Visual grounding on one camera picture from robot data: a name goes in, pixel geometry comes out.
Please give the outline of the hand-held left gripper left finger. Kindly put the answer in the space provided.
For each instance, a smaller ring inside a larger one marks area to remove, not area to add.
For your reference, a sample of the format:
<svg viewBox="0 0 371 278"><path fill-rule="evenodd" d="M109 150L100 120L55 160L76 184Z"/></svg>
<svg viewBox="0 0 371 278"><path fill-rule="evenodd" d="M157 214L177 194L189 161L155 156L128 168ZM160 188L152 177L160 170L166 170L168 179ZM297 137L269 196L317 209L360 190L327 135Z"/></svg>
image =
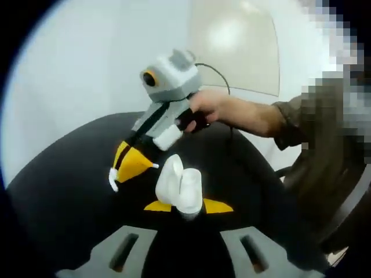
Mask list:
<svg viewBox="0 0 371 278"><path fill-rule="evenodd" d="M84 263L61 269L56 276L183 277L187 268L180 226L186 222L186 202L156 200L141 211L121 216L115 230L95 242Z"/></svg>

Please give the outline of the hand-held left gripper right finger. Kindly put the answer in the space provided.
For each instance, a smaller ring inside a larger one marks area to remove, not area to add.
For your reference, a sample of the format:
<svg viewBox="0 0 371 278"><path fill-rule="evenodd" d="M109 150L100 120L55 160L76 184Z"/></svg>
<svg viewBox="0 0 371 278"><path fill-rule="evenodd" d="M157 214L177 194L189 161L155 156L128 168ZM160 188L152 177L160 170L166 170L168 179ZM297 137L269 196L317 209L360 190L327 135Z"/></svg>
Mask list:
<svg viewBox="0 0 371 278"><path fill-rule="evenodd" d="M234 277L325 277L294 263L284 247L253 226L219 231L218 236Z"/></svg>

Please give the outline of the person's right hand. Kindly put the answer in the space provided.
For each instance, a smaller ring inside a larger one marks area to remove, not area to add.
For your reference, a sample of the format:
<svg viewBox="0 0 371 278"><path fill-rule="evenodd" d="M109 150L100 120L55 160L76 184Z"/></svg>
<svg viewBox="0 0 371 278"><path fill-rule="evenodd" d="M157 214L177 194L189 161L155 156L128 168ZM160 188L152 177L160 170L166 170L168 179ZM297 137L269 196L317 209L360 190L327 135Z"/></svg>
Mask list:
<svg viewBox="0 0 371 278"><path fill-rule="evenodd" d="M220 90L205 89L193 94L189 105L196 120L187 126L186 132L193 133L214 122L229 125L232 100L229 94Z"/></svg>

